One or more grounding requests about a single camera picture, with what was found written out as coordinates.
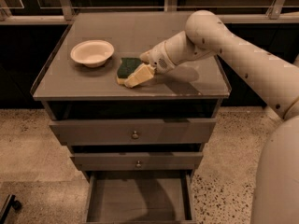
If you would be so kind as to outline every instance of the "bowl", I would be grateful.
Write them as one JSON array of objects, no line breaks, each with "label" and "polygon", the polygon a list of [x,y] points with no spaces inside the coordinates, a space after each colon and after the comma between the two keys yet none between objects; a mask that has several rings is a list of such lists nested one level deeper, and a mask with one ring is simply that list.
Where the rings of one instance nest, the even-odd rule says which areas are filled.
[{"label": "bowl", "polygon": [[74,46],[71,51],[71,58],[76,63],[94,68],[105,64],[113,52],[114,48],[110,43],[102,40],[90,40]]}]

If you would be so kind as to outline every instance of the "concrete floor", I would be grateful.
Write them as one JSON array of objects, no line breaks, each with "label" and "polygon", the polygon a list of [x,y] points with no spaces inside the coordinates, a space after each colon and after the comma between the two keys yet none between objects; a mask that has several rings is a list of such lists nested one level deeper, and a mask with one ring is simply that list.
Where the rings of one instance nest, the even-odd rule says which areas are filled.
[{"label": "concrete floor", "polygon": [[[80,223],[88,182],[50,131],[44,110],[0,110],[0,206],[9,193],[22,210],[7,223]],[[222,107],[192,182],[197,223],[249,224],[255,173],[280,124],[260,107]]]}]

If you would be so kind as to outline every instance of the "silver knob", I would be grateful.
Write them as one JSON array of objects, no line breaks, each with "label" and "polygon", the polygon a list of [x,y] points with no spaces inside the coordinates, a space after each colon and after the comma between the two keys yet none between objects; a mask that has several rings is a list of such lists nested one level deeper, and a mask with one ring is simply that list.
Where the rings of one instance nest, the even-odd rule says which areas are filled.
[{"label": "silver knob", "polygon": [[138,134],[138,132],[137,132],[137,131],[133,131],[131,137],[132,137],[133,139],[138,139],[138,138],[139,138],[139,134]]},{"label": "silver knob", "polygon": [[141,161],[137,161],[136,162],[136,168],[141,168],[142,166],[142,162]]}]

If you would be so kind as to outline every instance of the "drawer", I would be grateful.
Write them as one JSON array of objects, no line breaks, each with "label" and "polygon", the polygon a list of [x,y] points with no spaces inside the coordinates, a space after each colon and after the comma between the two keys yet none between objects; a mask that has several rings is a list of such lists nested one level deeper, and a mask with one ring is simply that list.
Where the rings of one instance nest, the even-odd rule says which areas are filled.
[{"label": "drawer", "polygon": [[202,152],[80,153],[71,160],[80,171],[100,170],[192,170]]},{"label": "drawer", "polygon": [[206,143],[215,119],[63,120],[50,124],[62,145]]},{"label": "drawer", "polygon": [[184,171],[93,172],[84,223],[196,224]]}]

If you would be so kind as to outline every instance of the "gray dresser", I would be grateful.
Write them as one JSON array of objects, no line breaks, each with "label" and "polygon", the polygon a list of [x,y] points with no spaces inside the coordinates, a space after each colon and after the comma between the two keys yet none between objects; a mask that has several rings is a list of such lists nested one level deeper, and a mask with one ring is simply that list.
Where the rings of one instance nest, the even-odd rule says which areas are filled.
[{"label": "gray dresser", "polygon": [[[190,182],[230,86],[216,57],[187,62],[134,89],[116,82],[123,57],[138,57],[184,29],[190,13],[79,13],[34,98],[90,182],[83,222],[196,223]],[[106,40],[105,66],[70,59],[85,40]]]}]

